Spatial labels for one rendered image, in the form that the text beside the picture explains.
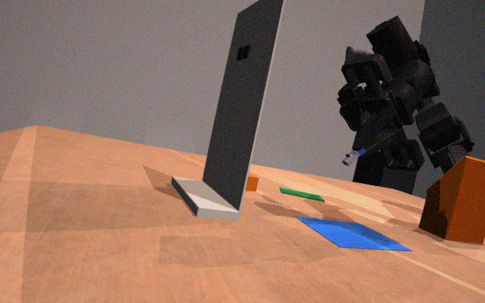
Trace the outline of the green flat bar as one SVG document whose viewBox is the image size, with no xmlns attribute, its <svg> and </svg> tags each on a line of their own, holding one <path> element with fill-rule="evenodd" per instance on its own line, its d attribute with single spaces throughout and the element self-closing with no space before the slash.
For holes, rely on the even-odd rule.
<svg viewBox="0 0 485 303">
<path fill-rule="evenodd" d="M 303 197 L 303 198 L 309 198 L 309 199 L 316 200 L 316 201 L 326 202 L 320 195 L 315 195 L 315 194 L 311 194 L 311 193 L 308 193 L 308 192 L 302 192 L 302 191 L 298 191 L 298 190 L 288 190 L 288 189 L 285 189 L 285 188 L 282 188 L 282 187 L 280 187 L 280 190 L 281 190 L 281 193 L 283 193 L 283 194 L 296 195 L 296 196 Z"/>
</svg>

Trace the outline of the blue square marking on table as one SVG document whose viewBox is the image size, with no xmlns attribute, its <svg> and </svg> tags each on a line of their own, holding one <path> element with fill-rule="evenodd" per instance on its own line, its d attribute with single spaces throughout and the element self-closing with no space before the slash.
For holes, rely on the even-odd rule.
<svg viewBox="0 0 485 303">
<path fill-rule="evenodd" d="M 296 217 L 339 247 L 412 251 L 372 229 L 354 222 Z"/>
</svg>

